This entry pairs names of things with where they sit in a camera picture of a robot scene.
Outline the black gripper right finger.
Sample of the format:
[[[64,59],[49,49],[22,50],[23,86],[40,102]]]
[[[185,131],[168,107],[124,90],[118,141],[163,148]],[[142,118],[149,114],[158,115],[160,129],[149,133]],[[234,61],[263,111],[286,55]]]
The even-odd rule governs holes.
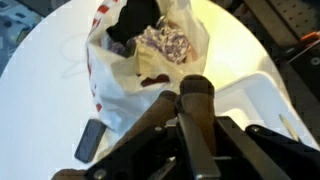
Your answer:
[[[216,119],[221,180],[291,180],[230,117]]]

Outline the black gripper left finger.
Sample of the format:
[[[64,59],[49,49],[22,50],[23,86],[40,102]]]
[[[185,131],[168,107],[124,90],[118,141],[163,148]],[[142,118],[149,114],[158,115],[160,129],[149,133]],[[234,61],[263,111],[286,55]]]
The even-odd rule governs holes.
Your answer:
[[[185,140],[188,162],[194,180],[218,180],[220,170],[213,160],[200,128],[187,113],[178,114],[179,124]]]

